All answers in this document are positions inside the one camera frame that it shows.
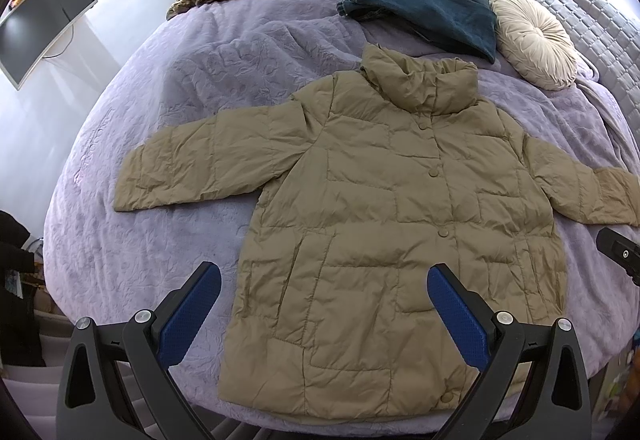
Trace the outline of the khaki puffer jacket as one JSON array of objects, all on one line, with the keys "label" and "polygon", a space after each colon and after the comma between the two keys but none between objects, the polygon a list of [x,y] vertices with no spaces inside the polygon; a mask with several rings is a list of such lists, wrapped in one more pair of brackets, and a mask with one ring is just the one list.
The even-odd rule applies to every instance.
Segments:
[{"label": "khaki puffer jacket", "polygon": [[375,45],[283,104],[158,131],[126,156],[114,207],[250,192],[218,396],[308,423],[419,416],[469,389],[432,265],[549,324],[566,285],[555,217],[639,222],[634,174],[527,134],[472,62]]}]

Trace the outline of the grey quilted headboard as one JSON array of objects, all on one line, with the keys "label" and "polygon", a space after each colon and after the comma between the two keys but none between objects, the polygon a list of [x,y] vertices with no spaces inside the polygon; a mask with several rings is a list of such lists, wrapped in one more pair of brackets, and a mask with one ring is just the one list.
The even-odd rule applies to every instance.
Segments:
[{"label": "grey quilted headboard", "polygon": [[639,135],[639,25],[608,0],[536,0],[559,19],[576,50],[597,68]]}]

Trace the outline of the white framed monitor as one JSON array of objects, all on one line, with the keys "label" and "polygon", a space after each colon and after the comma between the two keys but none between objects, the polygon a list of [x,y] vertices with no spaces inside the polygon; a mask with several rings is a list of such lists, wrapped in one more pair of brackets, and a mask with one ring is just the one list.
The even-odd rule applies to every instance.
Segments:
[{"label": "white framed monitor", "polygon": [[19,90],[44,54],[98,0],[24,0],[1,19],[1,70]]}]

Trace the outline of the lavender plush bedspread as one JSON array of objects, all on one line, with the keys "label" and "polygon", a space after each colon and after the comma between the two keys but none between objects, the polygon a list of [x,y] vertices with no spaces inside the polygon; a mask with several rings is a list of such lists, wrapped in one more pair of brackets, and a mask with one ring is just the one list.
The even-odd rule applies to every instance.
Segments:
[{"label": "lavender plush bedspread", "polygon": [[[219,109],[284,102],[305,84],[359,67],[367,41],[412,56],[439,50],[390,24],[360,25],[337,14],[338,0],[231,0],[164,22],[107,85],[88,114],[55,187],[44,223],[44,275],[72,321],[127,321],[155,308],[202,261],[220,267],[224,289],[174,378],[193,404],[269,429],[373,437],[439,428],[446,412],[413,420],[307,426],[219,401],[222,342],[236,263],[256,203],[244,195],[213,203],[137,213],[113,210],[120,165],[130,149],[164,126]],[[480,92],[540,137],[592,167],[639,172],[625,116],[611,93],[605,113],[572,86],[544,93],[516,77],[503,57],[477,59]],[[623,350],[639,324],[639,287],[597,251],[597,226],[556,217],[567,259],[568,318],[588,375]]]}]

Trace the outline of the round cream pleated cushion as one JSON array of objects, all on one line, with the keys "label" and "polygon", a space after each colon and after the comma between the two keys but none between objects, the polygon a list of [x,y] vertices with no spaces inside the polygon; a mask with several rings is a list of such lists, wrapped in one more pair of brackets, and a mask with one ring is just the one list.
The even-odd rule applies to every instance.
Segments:
[{"label": "round cream pleated cushion", "polygon": [[577,51],[559,19],[535,0],[490,0],[498,51],[527,82],[559,91],[577,77]]}]

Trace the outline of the dark teal folded garment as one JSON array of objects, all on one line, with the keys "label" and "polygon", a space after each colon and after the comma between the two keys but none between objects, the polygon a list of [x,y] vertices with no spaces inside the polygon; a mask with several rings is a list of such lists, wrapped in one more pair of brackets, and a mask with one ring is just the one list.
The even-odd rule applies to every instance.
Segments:
[{"label": "dark teal folded garment", "polygon": [[357,22],[398,22],[450,53],[496,60],[497,16],[489,0],[340,0],[336,9]]}]

